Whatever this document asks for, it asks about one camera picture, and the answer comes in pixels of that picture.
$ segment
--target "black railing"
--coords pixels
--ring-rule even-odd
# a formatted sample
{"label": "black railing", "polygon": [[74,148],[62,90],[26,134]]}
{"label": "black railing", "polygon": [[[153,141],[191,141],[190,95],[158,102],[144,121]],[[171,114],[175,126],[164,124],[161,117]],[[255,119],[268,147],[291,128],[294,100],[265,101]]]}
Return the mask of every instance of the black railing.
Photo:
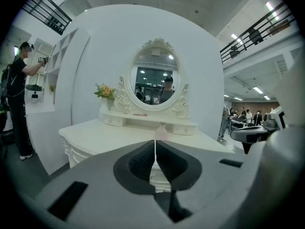
{"label": "black railing", "polygon": [[279,4],[220,51],[222,62],[236,57],[242,51],[247,51],[252,45],[263,42],[267,36],[275,35],[289,27],[293,21],[295,18],[288,7],[284,3]]}
{"label": "black railing", "polygon": [[72,21],[52,0],[28,0],[22,9],[60,35]]}

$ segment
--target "pink transparent bottle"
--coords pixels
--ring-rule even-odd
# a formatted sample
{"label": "pink transparent bottle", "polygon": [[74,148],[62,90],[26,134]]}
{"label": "pink transparent bottle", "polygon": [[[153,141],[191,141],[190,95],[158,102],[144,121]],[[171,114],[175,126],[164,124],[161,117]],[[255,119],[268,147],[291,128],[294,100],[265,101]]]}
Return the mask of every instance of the pink transparent bottle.
{"label": "pink transparent bottle", "polygon": [[165,129],[165,122],[160,122],[160,126],[155,131],[154,139],[155,140],[167,140],[167,130]]}

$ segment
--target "white vanity table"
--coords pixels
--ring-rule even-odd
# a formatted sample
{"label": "white vanity table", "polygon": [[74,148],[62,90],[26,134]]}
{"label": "white vanity table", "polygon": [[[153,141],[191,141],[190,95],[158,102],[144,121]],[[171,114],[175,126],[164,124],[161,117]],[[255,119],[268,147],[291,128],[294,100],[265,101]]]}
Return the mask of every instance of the white vanity table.
{"label": "white vanity table", "polygon": [[[136,75],[132,75],[132,68],[135,66]],[[172,88],[173,75],[178,77],[175,79],[178,82],[175,91],[169,89]],[[153,91],[158,93],[159,104],[145,102],[145,99],[153,98]],[[161,103],[164,91],[173,94]],[[70,167],[96,154],[155,139],[156,129],[161,122],[165,123],[168,141],[231,153],[232,151],[197,130],[197,124],[189,119],[188,91],[183,61],[173,46],[162,38],[149,40],[131,57],[126,74],[120,76],[114,106],[106,111],[101,106],[99,119],[59,130],[59,135],[64,138]],[[152,173],[158,174],[158,171],[160,168],[155,162]],[[160,188],[168,189],[166,185],[161,185]]]}

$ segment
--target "mirror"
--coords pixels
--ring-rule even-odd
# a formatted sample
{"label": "mirror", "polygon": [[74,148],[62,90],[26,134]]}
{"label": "mirror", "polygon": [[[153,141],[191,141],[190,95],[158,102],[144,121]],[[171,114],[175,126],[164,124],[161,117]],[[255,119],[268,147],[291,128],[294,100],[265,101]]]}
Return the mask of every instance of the mirror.
{"label": "mirror", "polygon": [[144,50],[132,66],[130,83],[139,101],[149,105],[165,103],[179,83],[174,56],[163,48]]}

